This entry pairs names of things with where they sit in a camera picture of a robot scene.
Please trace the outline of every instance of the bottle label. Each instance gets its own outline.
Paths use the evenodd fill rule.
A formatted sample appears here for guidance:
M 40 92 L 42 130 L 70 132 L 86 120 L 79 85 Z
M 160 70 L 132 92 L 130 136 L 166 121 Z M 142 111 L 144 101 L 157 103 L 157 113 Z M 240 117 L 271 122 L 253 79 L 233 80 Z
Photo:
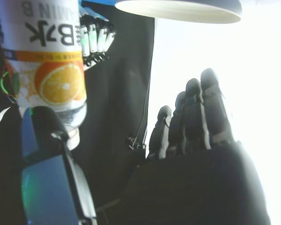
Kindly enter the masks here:
M 0 0 L 0 42 L 20 107 L 85 102 L 77 0 Z

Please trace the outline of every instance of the bright white light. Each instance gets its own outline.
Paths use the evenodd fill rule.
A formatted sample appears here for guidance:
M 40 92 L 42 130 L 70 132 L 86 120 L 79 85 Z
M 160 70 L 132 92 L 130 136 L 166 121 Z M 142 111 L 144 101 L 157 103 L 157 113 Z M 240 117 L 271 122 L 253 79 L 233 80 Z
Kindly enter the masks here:
M 281 225 L 281 4 L 244 7 L 236 24 L 157 19 L 148 137 L 159 109 L 175 110 L 188 80 L 213 68 L 251 155 L 273 225 Z

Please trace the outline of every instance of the black cloth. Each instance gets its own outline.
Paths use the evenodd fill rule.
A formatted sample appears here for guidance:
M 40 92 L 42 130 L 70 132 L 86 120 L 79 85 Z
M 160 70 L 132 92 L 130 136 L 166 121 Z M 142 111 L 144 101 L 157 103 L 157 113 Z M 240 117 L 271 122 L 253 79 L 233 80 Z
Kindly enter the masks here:
M 155 21 L 111 6 L 84 4 L 108 18 L 117 31 L 108 51 L 110 60 L 85 74 L 88 112 L 80 127 L 81 142 L 73 150 L 74 160 L 88 180 L 95 207 L 100 207 L 118 198 L 121 189 L 113 186 L 121 187 L 119 183 L 126 181 L 113 176 L 131 154 L 126 137 L 137 133 L 141 121 L 138 141 L 146 130 Z M 0 74 L 3 65 L 0 52 Z M 5 95 L 0 89 L 1 98 Z M 20 127 L 21 117 L 13 105 L 0 123 L 0 225 L 25 224 L 20 184 Z

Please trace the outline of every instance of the orange fruit picture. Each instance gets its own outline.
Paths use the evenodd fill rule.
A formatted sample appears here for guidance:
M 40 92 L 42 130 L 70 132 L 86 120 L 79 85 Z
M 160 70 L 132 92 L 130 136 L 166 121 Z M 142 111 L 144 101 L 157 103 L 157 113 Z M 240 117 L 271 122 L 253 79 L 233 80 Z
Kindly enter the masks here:
M 39 96 L 50 105 L 64 105 L 83 99 L 82 61 L 46 62 L 37 70 L 34 83 Z

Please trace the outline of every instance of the orange stripe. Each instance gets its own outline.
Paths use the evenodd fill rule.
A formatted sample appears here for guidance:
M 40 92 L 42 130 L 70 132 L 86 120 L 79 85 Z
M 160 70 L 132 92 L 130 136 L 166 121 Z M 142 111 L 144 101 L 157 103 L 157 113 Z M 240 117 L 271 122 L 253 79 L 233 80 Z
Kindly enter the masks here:
M 25 52 L 16 51 L 17 61 L 27 62 L 68 62 L 81 60 L 81 51 L 77 52 Z

